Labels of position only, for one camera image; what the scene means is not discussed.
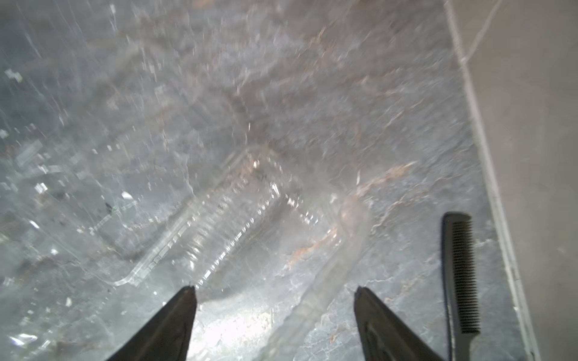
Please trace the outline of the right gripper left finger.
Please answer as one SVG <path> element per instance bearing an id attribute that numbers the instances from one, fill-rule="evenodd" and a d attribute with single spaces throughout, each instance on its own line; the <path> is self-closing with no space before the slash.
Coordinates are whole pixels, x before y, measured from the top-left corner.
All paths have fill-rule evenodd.
<path id="1" fill-rule="evenodd" d="M 196 288 L 182 287 L 108 360 L 186 360 L 196 312 Z"/>

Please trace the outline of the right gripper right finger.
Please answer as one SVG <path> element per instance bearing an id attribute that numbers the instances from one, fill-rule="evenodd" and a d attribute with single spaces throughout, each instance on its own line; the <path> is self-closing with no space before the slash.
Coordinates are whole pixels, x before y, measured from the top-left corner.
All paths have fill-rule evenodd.
<path id="1" fill-rule="evenodd" d="M 354 313 L 366 361 L 441 359 L 369 288 L 356 290 Z"/>

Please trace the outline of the clear clamshell container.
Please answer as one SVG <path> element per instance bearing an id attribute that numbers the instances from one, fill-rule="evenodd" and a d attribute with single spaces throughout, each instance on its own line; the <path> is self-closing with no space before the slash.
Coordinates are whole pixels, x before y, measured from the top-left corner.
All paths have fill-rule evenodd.
<path id="1" fill-rule="evenodd" d="M 192 286 L 189 360 L 358 359 L 346 284 L 367 247 L 370 185 L 342 190 L 268 147 L 197 168 L 191 184 L 155 164 L 85 177 L 80 251 L 107 287 L 74 358 L 113 355 Z"/>

